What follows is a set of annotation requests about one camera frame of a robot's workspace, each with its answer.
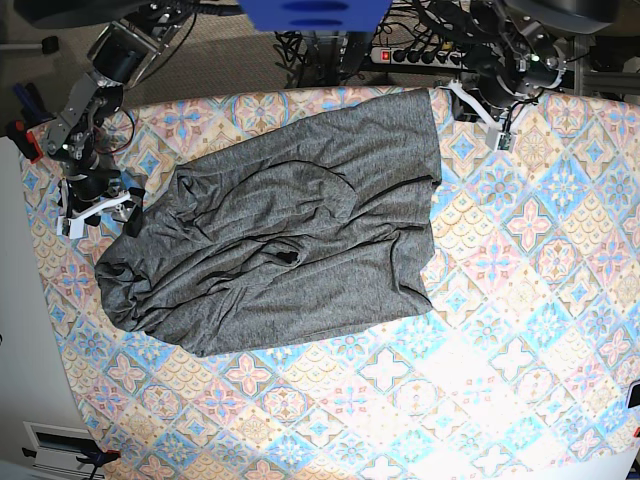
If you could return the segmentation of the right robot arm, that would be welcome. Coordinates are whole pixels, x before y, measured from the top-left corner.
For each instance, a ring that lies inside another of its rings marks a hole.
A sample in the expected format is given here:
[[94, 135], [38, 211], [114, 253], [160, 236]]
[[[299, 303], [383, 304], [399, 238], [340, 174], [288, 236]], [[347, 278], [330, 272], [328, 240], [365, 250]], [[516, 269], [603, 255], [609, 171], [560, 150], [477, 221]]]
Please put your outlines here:
[[72, 87], [43, 142], [48, 158], [62, 169], [58, 235], [79, 239], [87, 225], [98, 226], [107, 217], [129, 235], [139, 231], [145, 190], [118, 170], [116, 149], [101, 143], [99, 129], [121, 110], [125, 90], [141, 82], [195, 15], [183, 2], [153, 1], [111, 22], [92, 46], [91, 70]]

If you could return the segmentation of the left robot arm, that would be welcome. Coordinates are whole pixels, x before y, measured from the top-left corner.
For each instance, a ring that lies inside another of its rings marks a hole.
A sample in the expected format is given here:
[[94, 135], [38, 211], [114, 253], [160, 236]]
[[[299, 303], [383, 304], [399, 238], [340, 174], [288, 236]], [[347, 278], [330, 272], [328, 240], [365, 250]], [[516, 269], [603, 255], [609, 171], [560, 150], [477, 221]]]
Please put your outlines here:
[[511, 151], [515, 120], [562, 83], [569, 59], [557, 34], [593, 34], [619, 10], [618, 1], [431, 1], [419, 16], [461, 52], [466, 70], [445, 86], [455, 119], [484, 123], [487, 146]]

